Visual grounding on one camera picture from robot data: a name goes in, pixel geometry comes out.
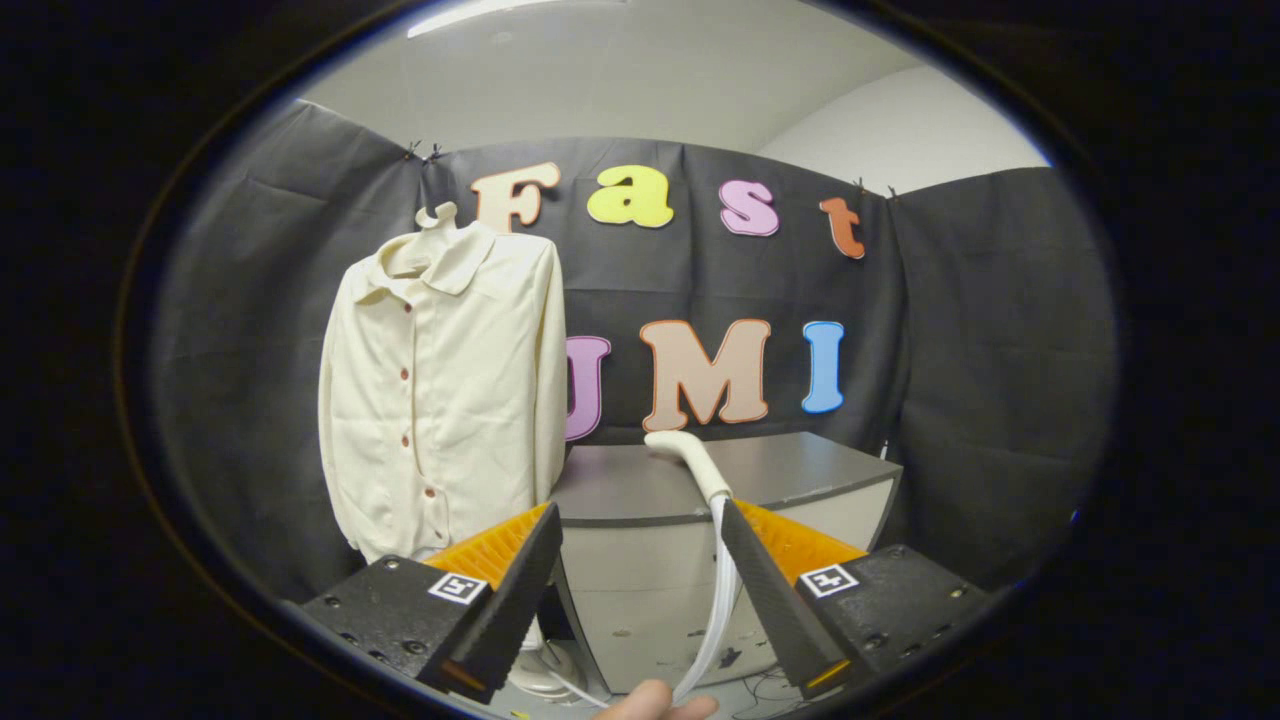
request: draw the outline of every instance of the black fabric curtain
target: black fabric curtain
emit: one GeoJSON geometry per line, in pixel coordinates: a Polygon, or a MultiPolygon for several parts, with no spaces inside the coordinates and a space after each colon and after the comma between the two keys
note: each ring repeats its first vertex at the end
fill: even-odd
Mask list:
{"type": "Polygon", "coordinates": [[[1119,378],[1101,233],[1047,168],[890,204],[906,272],[906,537],[979,584],[1011,583],[1069,528],[1119,378]]]}
{"type": "Polygon", "coordinates": [[[562,178],[541,191],[536,222],[513,229],[556,242],[568,334],[612,345],[603,419],[579,443],[641,442],[653,402],[645,323],[686,320],[714,356],[732,322],[764,319],[768,415],[686,429],[708,439],[809,430],[874,454],[893,434],[906,466],[893,539],[988,583],[1065,527],[1101,448],[1115,346],[1096,236],[1052,170],[887,200],[783,163],[660,141],[520,142],[424,163],[297,101],[210,178],[174,240],[148,354],[175,480],[268,589],[308,600],[362,564],[333,520],[316,441],[320,347],[343,272],[416,229],[419,208],[452,200],[463,225],[476,217],[475,179],[545,161],[562,178]],[[669,179],[669,224],[586,213],[596,174],[632,164],[669,179]],[[772,237],[726,229],[718,188],[736,178],[772,190],[772,237]],[[865,258],[836,250],[817,208],[828,197],[859,214],[865,258]],[[845,401],[812,415],[800,406],[803,328],[815,320],[844,325],[845,401]]]}

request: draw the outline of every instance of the table top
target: table top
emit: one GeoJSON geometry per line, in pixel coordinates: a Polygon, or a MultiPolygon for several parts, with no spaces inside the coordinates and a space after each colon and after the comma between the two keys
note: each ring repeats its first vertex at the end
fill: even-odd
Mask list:
{"type": "MultiPolygon", "coordinates": [[[[733,495],[777,510],[868,484],[902,468],[813,433],[705,443],[733,495]]],[[[678,457],[644,445],[573,447],[550,498],[567,527],[635,527],[709,521],[710,509],[678,457]]]]}

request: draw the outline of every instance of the letter m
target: letter m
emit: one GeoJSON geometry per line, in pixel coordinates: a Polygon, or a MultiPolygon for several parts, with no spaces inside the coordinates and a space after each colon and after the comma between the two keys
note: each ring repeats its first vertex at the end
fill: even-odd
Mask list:
{"type": "Polygon", "coordinates": [[[653,348],[653,413],[644,429],[678,430],[689,424],[680,410],[684,392],[703,425],[712,420],[721,398],[728,395],[719,419],[726,423],[759,420],[764,402],[764,341],[769,323],[737,320],[724,331],[712,361],[694,328],[684,320],[659,320],[640,328],[640,340],[653,348]]]}

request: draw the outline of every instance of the purple letter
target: purple letter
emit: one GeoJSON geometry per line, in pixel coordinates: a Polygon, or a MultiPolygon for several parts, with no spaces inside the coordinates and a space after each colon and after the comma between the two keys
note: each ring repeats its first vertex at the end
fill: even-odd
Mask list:
{"type": "Polygon", "coordinates": [[[570,377],[573,378],[573,411],[564,421],[564,439],[577,439],[591,434],[600,424],[604,398],[600,395],[600,360],[609,351],[609,341],[603,337],[577,336],[564,341],[568,355],[570,377]]]}
{"type": "Polygon", "coordinates": [[[758,182],[728,181],[721,186],[721,220],[735,234],[771,236],[778,231],[778,214],[769,208],[773,193],[758,182]]]}

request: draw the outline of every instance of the finger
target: finger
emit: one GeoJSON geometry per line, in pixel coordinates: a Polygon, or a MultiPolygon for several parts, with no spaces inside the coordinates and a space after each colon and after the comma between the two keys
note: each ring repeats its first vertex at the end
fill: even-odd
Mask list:
{"type": "Polygon", "coordinates": [[[663,720],[707,720],[719,710],[719,701],[710,696],[698,696],[694,700],[672,707],[662,716],[663,720]]]}
{"type": "Polygon", "coordinates": [[[659,720],[671,707],[671,687],[662,680],[645,680],[622,702],[595,714],[593,720],[659,720]]]}

